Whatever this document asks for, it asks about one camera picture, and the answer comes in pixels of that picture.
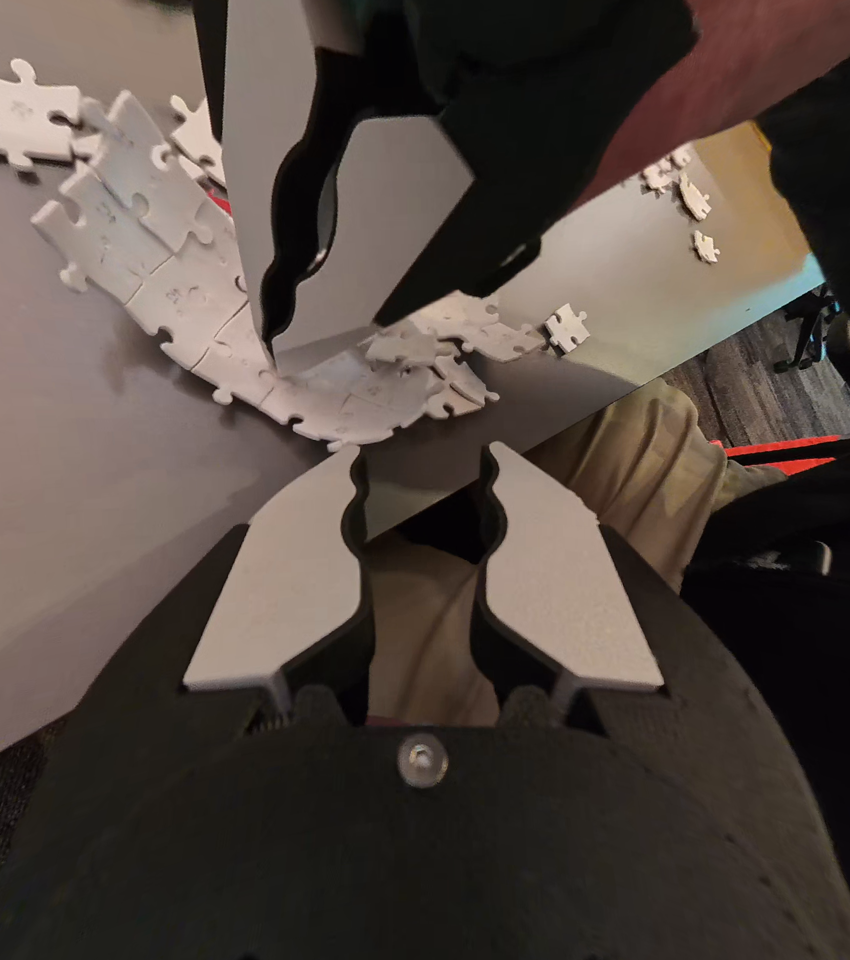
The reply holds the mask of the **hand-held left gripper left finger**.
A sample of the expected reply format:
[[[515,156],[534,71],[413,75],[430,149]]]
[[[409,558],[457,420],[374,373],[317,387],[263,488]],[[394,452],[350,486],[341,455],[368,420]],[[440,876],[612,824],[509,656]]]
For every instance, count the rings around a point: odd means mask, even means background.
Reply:
[[[375,653],[368,492],[361,449],[344,447],[253,515],[182,678],[187,690],[262,689],[290,714],[300,690],[325,686],[363,723]]]

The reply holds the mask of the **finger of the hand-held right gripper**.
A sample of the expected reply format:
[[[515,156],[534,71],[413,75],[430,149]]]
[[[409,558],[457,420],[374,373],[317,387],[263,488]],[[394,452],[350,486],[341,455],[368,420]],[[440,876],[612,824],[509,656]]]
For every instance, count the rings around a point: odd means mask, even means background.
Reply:
[[[261,334],[268,318],[262,281],[276,252],[273,188],[286,155],[306,132],[315,52],[360,49],[344,2],[228,4],[223,158],[249,305]]]
[[[292,322],[272,343],[281,376],[371,334],[379,310],[473,179],[433,117],[369,118],[356,126],[336,172],[330,249],[297,286]]]

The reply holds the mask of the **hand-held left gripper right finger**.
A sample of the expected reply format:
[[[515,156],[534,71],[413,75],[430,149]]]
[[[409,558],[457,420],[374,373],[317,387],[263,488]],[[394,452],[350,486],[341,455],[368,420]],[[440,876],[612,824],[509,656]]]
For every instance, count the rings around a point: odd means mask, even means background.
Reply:
[[[472,658],[500,707],[522,688],[562,717],[591,690],[662,691],[595,513],[501,441],[482,450],[480,483]]]

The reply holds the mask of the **white wedge puzzle section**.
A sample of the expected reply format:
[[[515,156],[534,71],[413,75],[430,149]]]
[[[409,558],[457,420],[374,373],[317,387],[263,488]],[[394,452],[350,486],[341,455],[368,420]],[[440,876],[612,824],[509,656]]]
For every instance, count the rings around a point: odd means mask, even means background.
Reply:
[[[308,371],[276,378],[259,410],[334,453],[383,442],[425,418],[479,412],[499,399],[459,359],[454,342],[406,330],[375,334]]]

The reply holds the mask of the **curved white puzzle strip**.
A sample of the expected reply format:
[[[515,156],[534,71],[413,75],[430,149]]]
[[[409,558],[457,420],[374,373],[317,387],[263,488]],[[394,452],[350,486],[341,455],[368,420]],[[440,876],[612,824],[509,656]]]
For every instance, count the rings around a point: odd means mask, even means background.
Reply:
[[[61,282],[111,296],[180,368],[211,384],[214,401],[261,409],[272,362],[254,330],[234,221],[181,164],[141,102],[123,90],[104,110],[84,98],[98,136],[32,217],[62,258]]]

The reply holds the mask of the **person's right forearm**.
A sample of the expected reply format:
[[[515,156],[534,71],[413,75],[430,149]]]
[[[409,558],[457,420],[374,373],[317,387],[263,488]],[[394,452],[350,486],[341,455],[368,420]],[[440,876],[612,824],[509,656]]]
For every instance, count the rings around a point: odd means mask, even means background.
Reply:
[[[628,115],[575,209],[674,148],[755,119],[850,57],[850,1],[689,6],[694,49]]]

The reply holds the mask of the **small white puzzle section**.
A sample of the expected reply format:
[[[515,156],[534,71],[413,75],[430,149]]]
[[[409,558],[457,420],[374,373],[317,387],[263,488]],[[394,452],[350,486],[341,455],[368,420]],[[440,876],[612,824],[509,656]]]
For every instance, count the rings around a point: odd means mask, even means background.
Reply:
[[[679,176],[696,159],[693,142],[672,150],[664,157],[643,169],[640,174],[645,191],[657,196],[668,193],[678,184]]]

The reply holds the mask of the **pile of white puzzle pieces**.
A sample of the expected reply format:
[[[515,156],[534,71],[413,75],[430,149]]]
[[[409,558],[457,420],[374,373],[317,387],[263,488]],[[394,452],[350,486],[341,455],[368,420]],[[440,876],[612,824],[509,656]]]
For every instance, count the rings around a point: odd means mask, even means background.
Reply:
[[[545,343],[529,324],[514,328],[504,323],[495,294],[474,297],[455,292],[374,334],[360,348],[371,364],[415,369],[461,353],[507,363],[541,350]]]

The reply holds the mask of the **black chair base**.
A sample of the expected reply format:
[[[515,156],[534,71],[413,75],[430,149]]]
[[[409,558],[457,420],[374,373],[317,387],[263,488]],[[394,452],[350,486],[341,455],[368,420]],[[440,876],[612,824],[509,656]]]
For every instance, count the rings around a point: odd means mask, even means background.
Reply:
[[[832,321],[839,315],[840,304],[827,283],[802,294],[783,308],[786,321],[800,321],[798,339],[789,359],[774,363],[777,375],[805,371],[826,355],[826,340]]]

